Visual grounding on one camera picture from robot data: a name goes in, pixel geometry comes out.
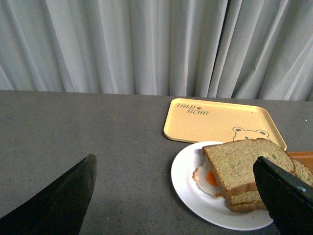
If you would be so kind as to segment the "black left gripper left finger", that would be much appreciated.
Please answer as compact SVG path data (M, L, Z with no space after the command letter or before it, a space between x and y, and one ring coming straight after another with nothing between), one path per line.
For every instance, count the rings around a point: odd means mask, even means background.
M91 201L97 158L79 163L0 219L2 235L77 235Z

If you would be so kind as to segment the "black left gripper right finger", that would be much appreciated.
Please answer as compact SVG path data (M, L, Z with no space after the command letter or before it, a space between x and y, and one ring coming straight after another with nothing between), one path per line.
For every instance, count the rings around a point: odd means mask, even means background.
M259 194L282 235L313 233L313 187L263 156L253 164Z

